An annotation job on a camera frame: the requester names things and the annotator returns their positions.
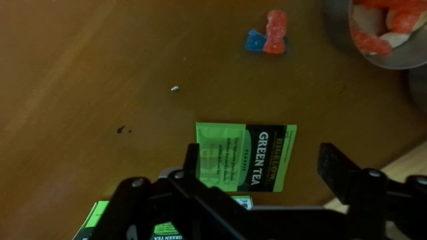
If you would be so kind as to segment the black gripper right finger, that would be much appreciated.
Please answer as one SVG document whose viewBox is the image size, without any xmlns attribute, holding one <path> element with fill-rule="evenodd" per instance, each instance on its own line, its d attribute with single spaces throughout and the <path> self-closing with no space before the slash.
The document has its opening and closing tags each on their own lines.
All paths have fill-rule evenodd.
<svg viewBox="0 0 427 240">
<path fill-rule="evenodd" d="M 332 143 L 321 143 L 317 157 L 317 174 L 335 195 L 345 195 L 349 181 L 359 167 Z"/>
</svg>

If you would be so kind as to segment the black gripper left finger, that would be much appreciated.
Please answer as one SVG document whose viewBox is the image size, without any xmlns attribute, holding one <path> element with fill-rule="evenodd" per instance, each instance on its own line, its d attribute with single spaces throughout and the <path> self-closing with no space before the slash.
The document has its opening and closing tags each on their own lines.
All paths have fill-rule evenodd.
<svg viewBox="0 0 427 240">
<path fill-rule="evenodd" d="M 186 149 L 182 170 L 189 175 L 194 175 L 197 170 L 197 162 L 198 162 L 198 146 L 192 143 Z"/>
</svg>

